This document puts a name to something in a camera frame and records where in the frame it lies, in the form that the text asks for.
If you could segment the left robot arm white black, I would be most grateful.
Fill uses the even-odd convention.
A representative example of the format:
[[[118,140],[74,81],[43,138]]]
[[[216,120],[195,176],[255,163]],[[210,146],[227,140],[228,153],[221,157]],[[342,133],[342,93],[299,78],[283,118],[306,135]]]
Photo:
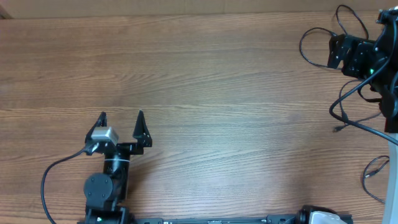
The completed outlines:
[[[102,112],[85,138],[84,152],[104,155],[103,171],[90,175],[84,184],[86,197],[84,224],[135,223],[134,215],[120,204],[127,198],[131,156],[142,155],[152,147],[152,138],[143,111],[139,111],[132,134],[135,142],[119,142],[114,128],[107,125]]]

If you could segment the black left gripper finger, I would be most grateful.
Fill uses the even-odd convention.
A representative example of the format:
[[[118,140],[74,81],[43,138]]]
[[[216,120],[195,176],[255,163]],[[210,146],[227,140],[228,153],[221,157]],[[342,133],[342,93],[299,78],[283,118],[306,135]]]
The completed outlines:
[[[138,145],[142,147],[152,147],[152,137],[147,128],[144,112],[142,110],[140,110],[137,115],[136,125],[132,136],[137,140]]]
[[[91,135],[93,134],[93,131],[97,127],[107,127],[107,115],[104,111],[101,112],[99,115],[98,119],[94,123],[94,125],[91,127],[91,129],[88,131],[85,137],[85,143],[91,140]]]

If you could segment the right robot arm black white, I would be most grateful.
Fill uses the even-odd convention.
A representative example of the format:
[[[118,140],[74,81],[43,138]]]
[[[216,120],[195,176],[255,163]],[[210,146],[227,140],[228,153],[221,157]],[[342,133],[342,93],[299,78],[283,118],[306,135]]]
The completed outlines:
[[[337,68],[343,63],[342,73],[361,80],[361,83],[340,96],[329,109],[332,117],[389,141],[389,180],[384,206],[383,223],[397,223],[397,8],[380,10],[376,21],[383,25],[377,40],[348,34],[334,35],[329,41],[327,67]],[[369,85],[380,94],[381,113],[386,119],[383,132],[333,112],[335,106],[354,92]]]

